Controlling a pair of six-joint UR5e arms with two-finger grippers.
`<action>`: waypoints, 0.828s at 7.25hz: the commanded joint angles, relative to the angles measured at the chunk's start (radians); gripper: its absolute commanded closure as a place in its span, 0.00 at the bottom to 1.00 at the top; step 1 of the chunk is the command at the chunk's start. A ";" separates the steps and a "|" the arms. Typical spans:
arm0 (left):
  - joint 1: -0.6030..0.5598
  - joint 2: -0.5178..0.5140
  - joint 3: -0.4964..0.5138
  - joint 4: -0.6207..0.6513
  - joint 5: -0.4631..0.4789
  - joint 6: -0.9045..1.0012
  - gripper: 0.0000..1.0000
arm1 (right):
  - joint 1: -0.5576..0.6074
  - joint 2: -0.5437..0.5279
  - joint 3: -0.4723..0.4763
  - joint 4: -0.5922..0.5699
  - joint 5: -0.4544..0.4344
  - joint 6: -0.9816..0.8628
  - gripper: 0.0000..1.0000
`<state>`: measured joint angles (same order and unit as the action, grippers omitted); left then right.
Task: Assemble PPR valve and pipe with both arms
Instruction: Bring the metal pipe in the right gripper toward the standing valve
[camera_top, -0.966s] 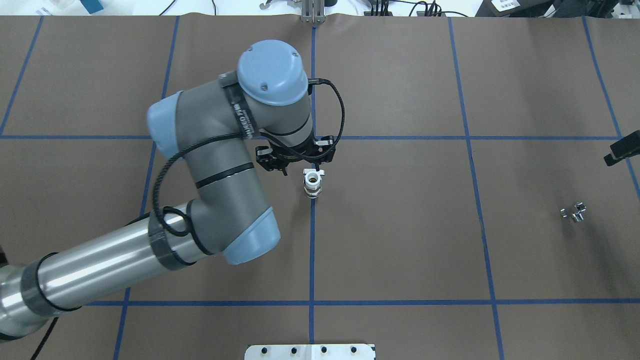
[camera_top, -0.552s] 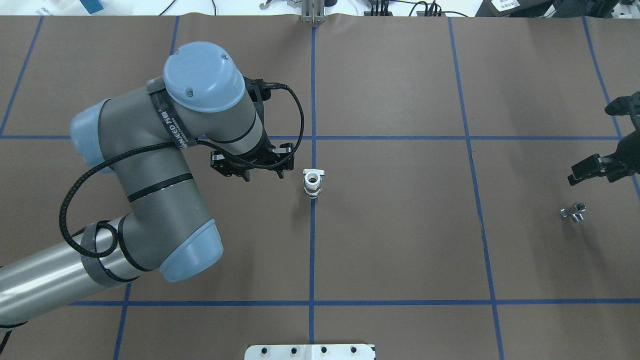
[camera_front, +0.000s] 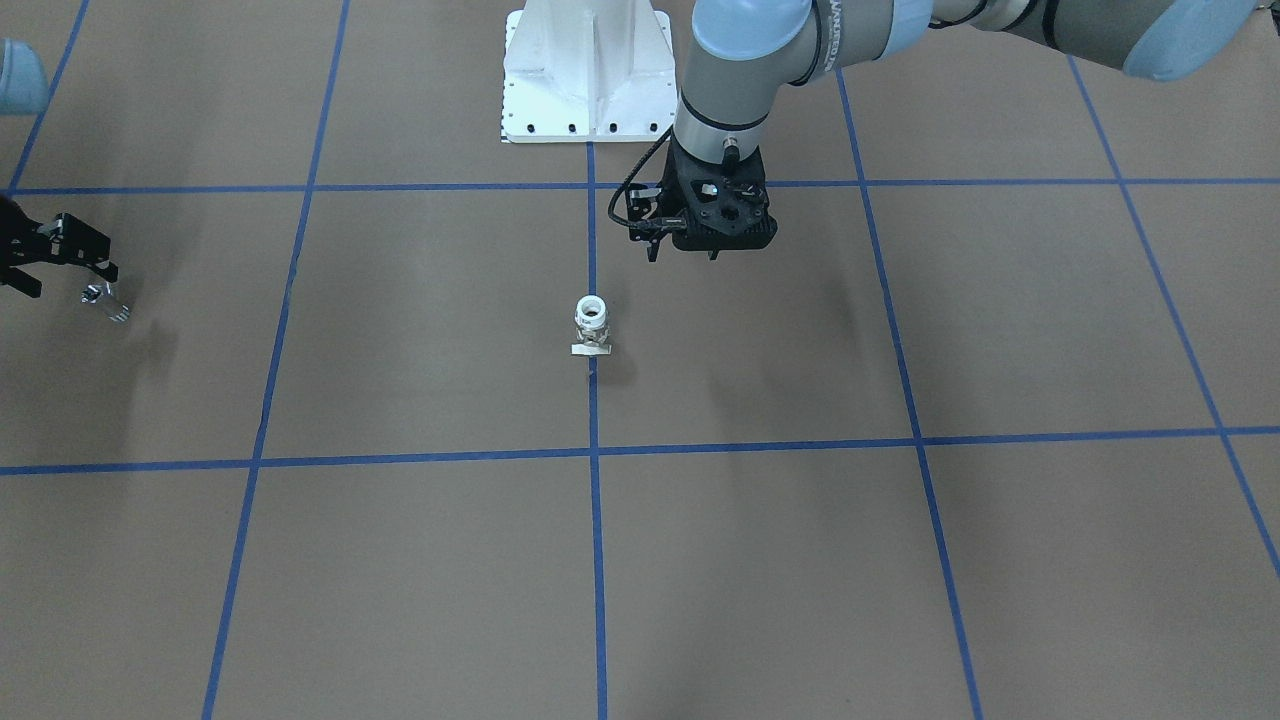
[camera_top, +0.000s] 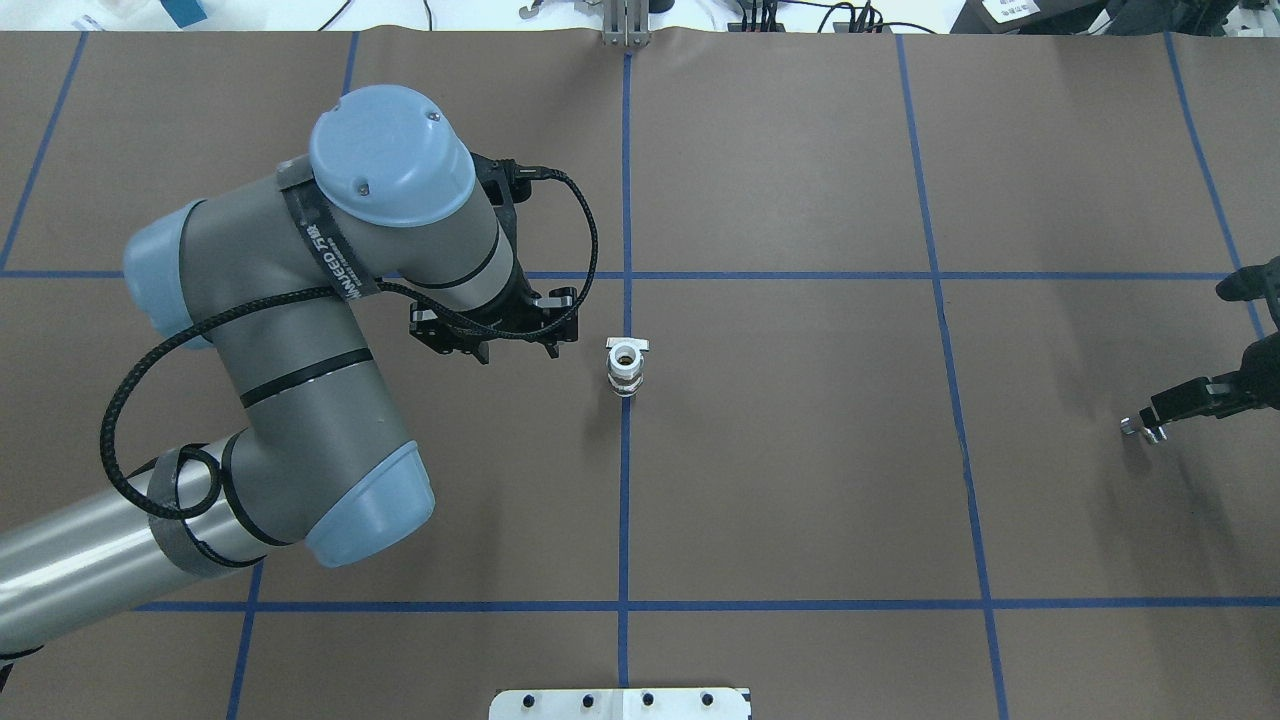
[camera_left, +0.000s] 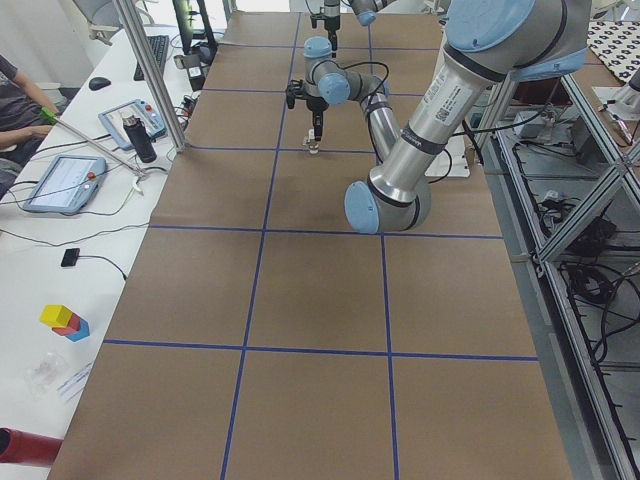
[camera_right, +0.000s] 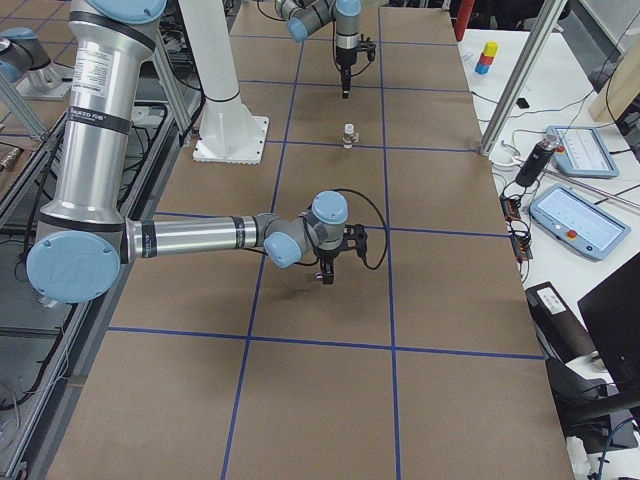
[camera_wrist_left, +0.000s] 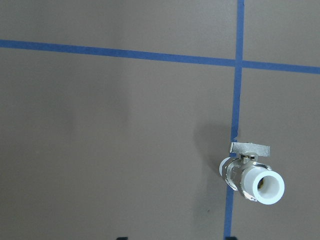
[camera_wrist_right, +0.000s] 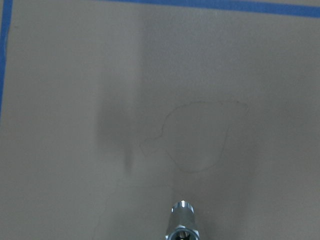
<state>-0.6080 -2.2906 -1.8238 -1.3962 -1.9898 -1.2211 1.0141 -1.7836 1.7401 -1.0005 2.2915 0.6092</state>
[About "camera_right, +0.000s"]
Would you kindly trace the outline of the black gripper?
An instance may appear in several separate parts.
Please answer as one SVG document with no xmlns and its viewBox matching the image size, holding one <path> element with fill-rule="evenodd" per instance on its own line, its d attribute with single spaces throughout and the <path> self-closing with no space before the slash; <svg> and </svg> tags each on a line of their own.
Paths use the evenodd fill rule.
<svg viewBox="0 0 640 480">
<path fill-rule="evenodd" d="M 340 245 L 332 249 L 315 248 L 315 254 L 320 261 L 322 283 L 332 285 L 334 283 L 334 266 L 333 261 L 345 251 L 348 251 L 348 246 Z"/>
<path fill-rule="evenodd" d="M 341 73 L 342 97 L 349 98 L 351 91 L 351 70 L 357 62 L 357 48 L 335 48 L 335 61 Z"/>
</svg>

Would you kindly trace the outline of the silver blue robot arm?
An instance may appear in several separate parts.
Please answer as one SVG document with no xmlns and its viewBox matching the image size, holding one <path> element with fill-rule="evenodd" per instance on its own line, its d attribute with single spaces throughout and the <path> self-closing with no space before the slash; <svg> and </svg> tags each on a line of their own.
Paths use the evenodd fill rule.
<svg viewBox="0 0 640 480">
<path fill-rule="evenodd" d="M 130 220 L 117 208 L 140 67 L 159 44 L 161 1 L 75 1 L 77 42 L 54 198 L 39 213 L 26 260 L 40 294 L 81 303 L 107 292 L 138 258 L 262 248 L 280 268 L 343 242 L 348 204 L 315 196 L 296 218 L 272 213 L 183 221 Z"/>
<path fill-rule="evenodd" d="M 328 24 L 335 28 L 334 60 L 340 73 L 342 98 L 351 91 L 352 67 L 364 46 L 359 20 L 362 5 L 358 0 L 275 1 L 276 15 L 285 21 L 292 38 L 302 42 Z"/>
</svg>

